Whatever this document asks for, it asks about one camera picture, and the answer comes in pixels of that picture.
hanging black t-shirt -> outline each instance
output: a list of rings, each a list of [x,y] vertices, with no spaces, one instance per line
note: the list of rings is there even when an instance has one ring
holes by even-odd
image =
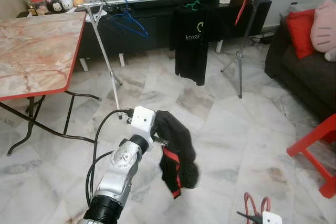
[[[203,5],[197,11],[179,6],[173,13],[170,50],[175,50],[175,73],[204,85],[208,42],[220,41],[224,26],[219,16]]]

marble table top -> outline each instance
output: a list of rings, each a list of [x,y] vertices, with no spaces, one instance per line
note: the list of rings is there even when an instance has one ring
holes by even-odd
[[[0,20],[0,101],[67,90],[85,15]]]

red chair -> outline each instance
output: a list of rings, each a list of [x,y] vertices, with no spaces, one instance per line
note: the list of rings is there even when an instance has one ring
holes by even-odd
[[[326,179],[325,184],[320,188],[320,193],[326,198],[331,198],[336,194],[336,175],[331,176],[323,165],[307,150],[310,145],[322,138],[328,143],[336,141],[336,114],[327,118],[314,130],[289,147],[287,154],[292,157],[301,152]]]

sofa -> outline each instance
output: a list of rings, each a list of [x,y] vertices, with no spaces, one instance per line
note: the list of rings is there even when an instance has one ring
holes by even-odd
[[[265,73],[283,82],[321,120],[336,113],[336,62],[326,61],[320,52],[299,60],[285,17],[281,19],[269,47]]]

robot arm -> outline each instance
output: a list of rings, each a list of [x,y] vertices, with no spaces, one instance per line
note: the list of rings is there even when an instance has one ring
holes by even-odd
[[[124,139],[110,156],[110,166],[100,181],[89,210],[78,224],[116,224],[131,190],[132,178],[146,150],[151,150],[155,112],[138,106],[131,126],[133,135]]]

